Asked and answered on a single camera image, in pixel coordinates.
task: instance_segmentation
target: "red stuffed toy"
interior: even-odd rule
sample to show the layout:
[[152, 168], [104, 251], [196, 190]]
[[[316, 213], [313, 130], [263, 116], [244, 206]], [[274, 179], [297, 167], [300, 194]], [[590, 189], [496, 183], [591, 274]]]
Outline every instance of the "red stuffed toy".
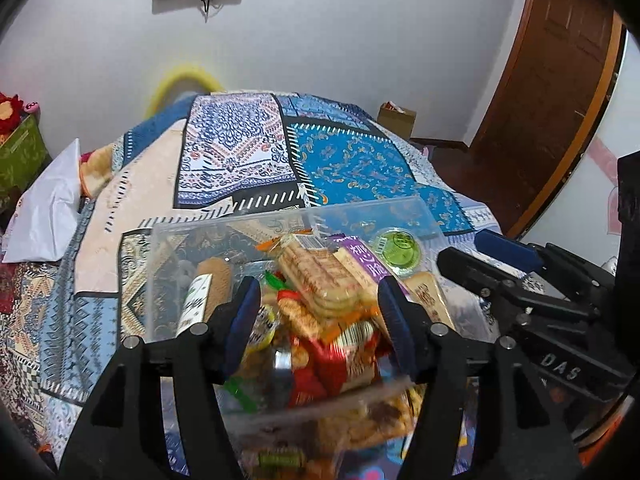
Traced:
[[20, 125], [22, 104], [17, 95], [9, 98], [0, 92], [0, 136], [10, 135]]

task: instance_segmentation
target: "purple label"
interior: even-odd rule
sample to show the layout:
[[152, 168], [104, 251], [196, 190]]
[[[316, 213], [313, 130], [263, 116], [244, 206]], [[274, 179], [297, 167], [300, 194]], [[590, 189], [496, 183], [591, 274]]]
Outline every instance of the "purple label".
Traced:
[[[351, 255], [360, 263], [360, 266], [364, 271], [372, 277], [373, 281], [378, 284], [385, 276], [392, 276], [393, 274], [380, 262], [378, 257], [371, 252], [371, 250], [360, 240], [357, 236], [345, 236], [334, 235], [329, 237], [336, 242], [340, 247], [347, 249]], [[408, 291], [398, 280], [402, 291], [407, 294]]]

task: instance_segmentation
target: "green box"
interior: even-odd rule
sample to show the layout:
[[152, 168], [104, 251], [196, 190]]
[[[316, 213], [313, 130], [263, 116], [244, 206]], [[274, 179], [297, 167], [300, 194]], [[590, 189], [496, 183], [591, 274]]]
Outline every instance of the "green box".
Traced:
[[8, 221], [17, 200], [50, 160], [38, 123], [30, 115], [0, 146], [0, 223]]

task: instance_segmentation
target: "door frame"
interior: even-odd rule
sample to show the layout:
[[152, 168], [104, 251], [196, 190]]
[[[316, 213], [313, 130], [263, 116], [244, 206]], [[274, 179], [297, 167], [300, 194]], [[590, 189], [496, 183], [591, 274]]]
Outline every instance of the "door frame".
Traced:
[[[513, 40], [513, 47], [509, 54], [509, 58], [502, 72], [500, 82], [495, 89], [494, 97], [491, 100], [491, 104], [487, 108], [484, 119], [478, 128], [478, 132], [471, 142], [469, 151], [471, 153], [478, 149], [479, 141], [487, 133], [495, 113], [500, 107], [501, 101], [504, 98], [507, 85], [513, 74], [514, 67], [520, 55], [522, 43], [524, 41], [525, 33], [529, 25], [529, 18], [531, 16], [531, 9], [533, 7], [533, 0], [525, 0], [524, 8], [522, 10], [522, 16], [520, 17], [520, 24], [518, 25], [518, 31], [516, 37]], [[562, 159], [556, 166], [556, 169], [552, 173], [551, 177], [546, 181], [540, 192], [534, 197], [531, 204], [520, 215], [516, 223], [507, 231], [507, 236], [515, 238], [522, 235], [525, 229], [529, 228], [535, 220], [542, 214], [544, 208], [550, 203], [550, 200], [559, 191], [562, 184], [567, 180], [571, 170], [577, 164], [579, 157], [586, 148], [586, 144], [597, 128], [602, 112], [608, 104], [608, 98], [610, 98], [610, 90], [614, 81], [614, 74], [619, 65], [619, 53], [623, 48], [624, 42], [622, 41], [624, 26], [620, 16], [614, 11], [613, 20], [611, 25], [611, 36], [609, 38], [609, 46], [607, 47], [607, 55], [602, 68], [602, 74], [596, 86], [593, 98], [587, 113], [582, 119], [582, 123], [576, 132], [571, 144], [564, 152]]]

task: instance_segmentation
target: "yellow hoop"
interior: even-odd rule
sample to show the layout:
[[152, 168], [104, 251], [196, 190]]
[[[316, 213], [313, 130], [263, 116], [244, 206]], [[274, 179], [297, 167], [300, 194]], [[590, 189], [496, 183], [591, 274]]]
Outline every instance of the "yellow hoop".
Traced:
[[181, 81], [195, 81], [202, 86], [207, 92], [223, 92], [225, 89], [218, 80], [211, 74], [205, 72], [195, 65], [180, 65], [171, 70], [160, 82], [156, 92], [151, 98], [149, 106], [146, 108], [145, 119], [154, 116], [161, 110], [162, 103], [166, 98], [169, 90]]

